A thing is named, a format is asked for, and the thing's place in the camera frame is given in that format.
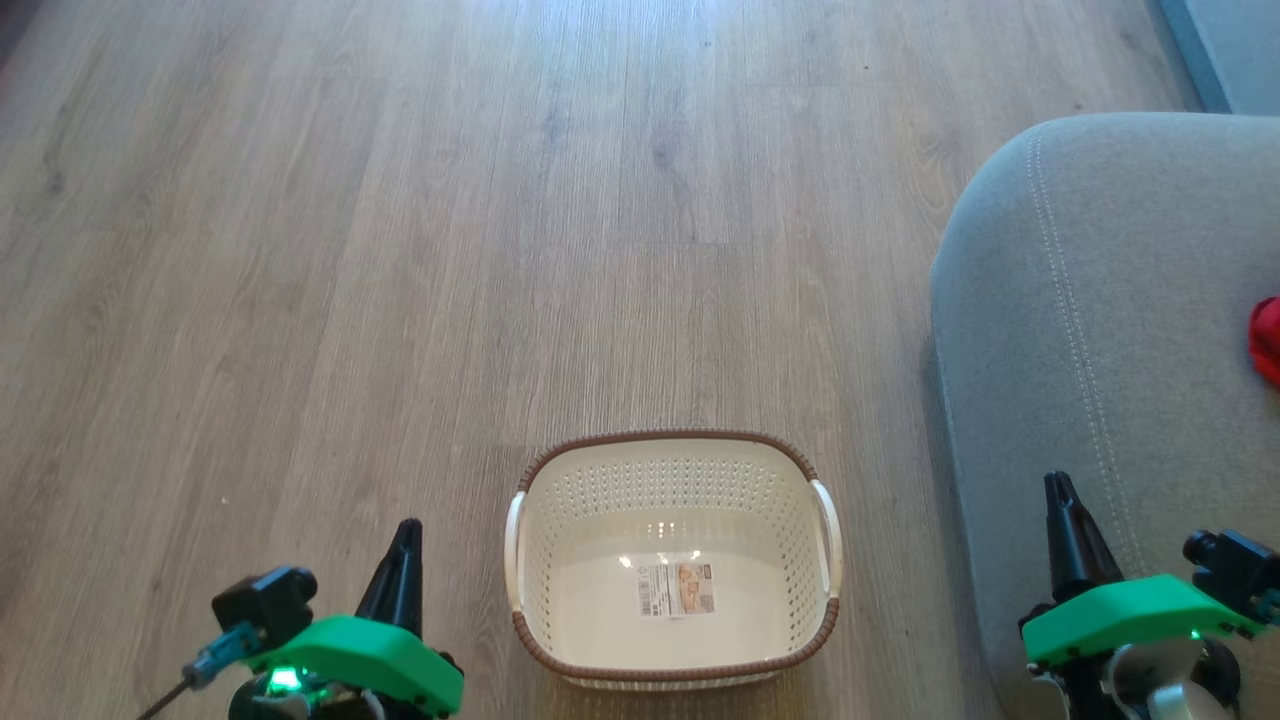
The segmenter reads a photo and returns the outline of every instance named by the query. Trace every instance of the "white handle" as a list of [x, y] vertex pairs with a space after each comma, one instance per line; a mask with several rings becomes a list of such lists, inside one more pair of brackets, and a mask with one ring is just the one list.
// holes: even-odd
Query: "white handle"
[[511, 509], [507, 510], [507, 537], [506, 546], [502, 552], [503, 566], [507, 573], [507, 602], [511, 603], [512, 612], [524, 612], [524, 605], [520, 602], [520, 570], [516, 565], [516, 547], [517, 538], [520, 537], [520, 511], [525, 506], [525, 491], [516, 493], [516, 497], [511, 500]]
[[840, 584], [845, 579], [845, 550], [840, 542], [840, 519], [836, 516], [836, 503], [831, 501], [831, 493], [822, 487], [818, 480], [809, 480], [809, 487], [818, 496], [818, 505], [822, 506], [822, 529], [827, 539], [827, 573], [831, 578], [831, 600], [840, 597]]

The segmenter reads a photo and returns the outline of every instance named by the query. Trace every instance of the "basket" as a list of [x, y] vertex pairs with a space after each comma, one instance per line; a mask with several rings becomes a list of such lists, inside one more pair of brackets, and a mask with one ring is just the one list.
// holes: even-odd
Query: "basket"
[[599, 689], [762, 680], [813, 656], [840, 611], [831, 496], [804, 456], [762, 434], [561, 445], [525, 471], [504, 553], [521, 642]]

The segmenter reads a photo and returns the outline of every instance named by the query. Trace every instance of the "glowing green light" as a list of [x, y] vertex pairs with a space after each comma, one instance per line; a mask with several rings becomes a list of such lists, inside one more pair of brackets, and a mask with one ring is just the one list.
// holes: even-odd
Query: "glowing green light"
[[302, 688], [298, 671], [293, 667], [276, 667], [271, 671], [271, 682], [268, 683], [268, 692], [297, 691]]

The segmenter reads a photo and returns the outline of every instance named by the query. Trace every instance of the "basket rim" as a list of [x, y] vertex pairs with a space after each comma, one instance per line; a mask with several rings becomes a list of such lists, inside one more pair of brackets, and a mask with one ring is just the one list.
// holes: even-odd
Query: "basket rim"
[[[603, 433], [595, 436], [586, 436], [577, 439], [571, 439], [562, 442], [550, 450], [540, 454], [529, 468], [525, 469], [525, 474], [520, 479], [520, 484], [516, 488], [517, 493], [527, 493], [538, 473], [550, 462], [553, 459], [571, 451], [580, 450], [584, 447], [593, 447], [598, 445], [612, 445], [618, 442], [636, 442], [636, 441], [652, 441], [652, 439], [732, 439], [732, 441], [748, 441], [768, 445], [774, 450], [778, 450], [786, 455], [796, 466], [800, 468], [801, 474], [804, 474], [805, 480], [817, 480], [818, 471], [814, 469], [809, 459], [805, 457], [796, 446], [786, 442], [774, 436], [755, 433], [749, 430], [722, 430], [722, 429], [699, 429], [699, 428], [675, 428], [675, 429], [659, 429], [659, 430], [631, 430], [620, 433]], [[827, 607], [822, 618], [822, 623], [818, 625], [818, 630], [814, 635], [787, 655], [781, 657], [774, 657], [771, 660], [758, 660], [753, 662], [740, 662], [737, 665], [716, 665], [709, 667], [689, 667], [685, 670], [628, 670], [620, 667], [588, 667], [582, 665], [571, 665], [562, 660], [553, 657], [538, 639], [534, 638], [532, 630], [529, 629], [529, 621], [525, 620], [525, 614], [520, 610], [512, 611], [512, 624], [516, 628], [516, 635], [520, 638], [521, 644], [529, 651], [534, 660], [541, 664], [548, 670], [564, 675], [567, 678], [576, 678], [581, 680], [604, 680], [604, 682], [620, 682], [620, 683], [680, 683], [680, 682], [699, 682], [699, 680], [718, 680], [724, 678], [737, 678], [742, 675], [758, 675], [764, 673], [777, 673], [781, 670], [787, 670], [800, 665], [805, 660], [813, 657], [823, 644], [827, 643], [827, 638], [831, 637], [832, 630], [836, 629], [836, 619], [840, 616], [840, 598], [832, 597], [827, 600]]]

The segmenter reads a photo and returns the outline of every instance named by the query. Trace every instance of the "red cloth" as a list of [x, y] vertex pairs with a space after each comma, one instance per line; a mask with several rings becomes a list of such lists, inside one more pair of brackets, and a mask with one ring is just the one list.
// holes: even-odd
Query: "red cloth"
[[1249, 355], [1253, 368], [1280, 387], [1280, 297], [1268, 297], [1249, 316]]

